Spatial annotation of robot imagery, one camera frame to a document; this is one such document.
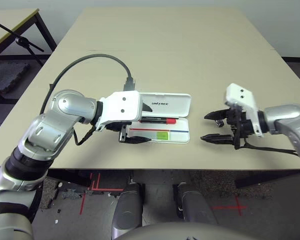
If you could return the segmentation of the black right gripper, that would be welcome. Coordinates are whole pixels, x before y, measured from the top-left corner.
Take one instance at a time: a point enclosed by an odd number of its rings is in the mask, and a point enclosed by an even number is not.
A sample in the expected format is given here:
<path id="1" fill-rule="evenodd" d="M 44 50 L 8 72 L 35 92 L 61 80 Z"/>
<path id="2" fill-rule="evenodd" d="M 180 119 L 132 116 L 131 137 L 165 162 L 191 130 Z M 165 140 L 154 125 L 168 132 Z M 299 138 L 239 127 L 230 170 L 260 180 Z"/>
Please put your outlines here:
<path id="1" fill-rule="evenodd" d="M 241 148 L 241 139 L 248 138 L 249 135 L 255 133 L 252 122 L 246 118 L 246 112 L 240 107 L 231 107 L 229 109 L 216 110 L 209 112 L 204 116 L 204 119 L 219 121 L 226 119 L 233 132 L 233 137 L 230 134 L 207 134 L 201 136 L 200 139 L 212 144 L 232 144 L 234 149 Z"/>

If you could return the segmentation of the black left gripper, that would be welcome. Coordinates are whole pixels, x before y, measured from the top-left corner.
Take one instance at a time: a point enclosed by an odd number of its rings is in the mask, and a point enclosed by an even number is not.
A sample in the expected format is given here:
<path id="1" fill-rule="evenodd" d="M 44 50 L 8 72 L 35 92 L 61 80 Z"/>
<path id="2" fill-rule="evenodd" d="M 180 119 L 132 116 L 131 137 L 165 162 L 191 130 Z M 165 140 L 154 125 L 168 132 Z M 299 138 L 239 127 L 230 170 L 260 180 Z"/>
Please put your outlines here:
<path id="1" fill-rule="evenodd" d="M 142 104 L 142 110 L 144 112 L 152 112 L 152 108 L 148 106 L 147 104 Z M 121 143 L 124 143 L 126 141 L 127 144 L 141 144 L 150 142 L 152 139 L 143 137 L 143 136 L 132 136 L 127 137 L 127 126 L 131 124 L 130 121 L 124 121 L 124 122 L 111 122 L 105 126 L 107 130 L 118 132 L 118 141 Z"/>

